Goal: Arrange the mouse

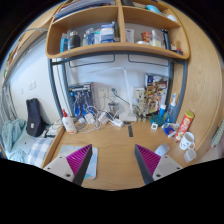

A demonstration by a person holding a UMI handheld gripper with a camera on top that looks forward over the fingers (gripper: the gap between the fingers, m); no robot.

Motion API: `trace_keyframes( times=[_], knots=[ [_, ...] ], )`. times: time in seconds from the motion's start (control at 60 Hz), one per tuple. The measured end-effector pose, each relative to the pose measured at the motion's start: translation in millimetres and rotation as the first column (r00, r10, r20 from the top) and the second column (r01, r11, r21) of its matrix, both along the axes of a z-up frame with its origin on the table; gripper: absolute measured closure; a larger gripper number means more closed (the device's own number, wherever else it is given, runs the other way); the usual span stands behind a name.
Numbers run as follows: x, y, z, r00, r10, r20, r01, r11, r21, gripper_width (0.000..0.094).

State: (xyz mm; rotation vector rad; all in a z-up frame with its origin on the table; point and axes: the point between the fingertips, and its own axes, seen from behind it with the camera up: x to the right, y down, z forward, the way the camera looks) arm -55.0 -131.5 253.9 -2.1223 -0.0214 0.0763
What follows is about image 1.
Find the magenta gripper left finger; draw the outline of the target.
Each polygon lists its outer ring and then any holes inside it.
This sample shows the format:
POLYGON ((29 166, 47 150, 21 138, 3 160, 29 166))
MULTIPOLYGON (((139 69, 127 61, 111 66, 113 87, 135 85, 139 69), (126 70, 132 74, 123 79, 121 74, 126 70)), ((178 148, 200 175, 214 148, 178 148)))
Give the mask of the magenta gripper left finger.
POLYGON ((81 186, 91 156, 92 145, 87 145, 67 157, 58 155, 44 167, 44 170, 81 186))

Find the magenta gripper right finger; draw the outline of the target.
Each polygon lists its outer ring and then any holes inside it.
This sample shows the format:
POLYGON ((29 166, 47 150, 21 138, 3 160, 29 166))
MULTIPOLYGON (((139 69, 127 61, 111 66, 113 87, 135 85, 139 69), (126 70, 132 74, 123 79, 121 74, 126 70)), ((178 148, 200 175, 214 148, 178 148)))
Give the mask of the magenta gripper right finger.
POLYGON ((134 154, 145 184, 150 184, 182 169, 182 166, 170 156, 159 156, 138 144, 135 145, 134 154))

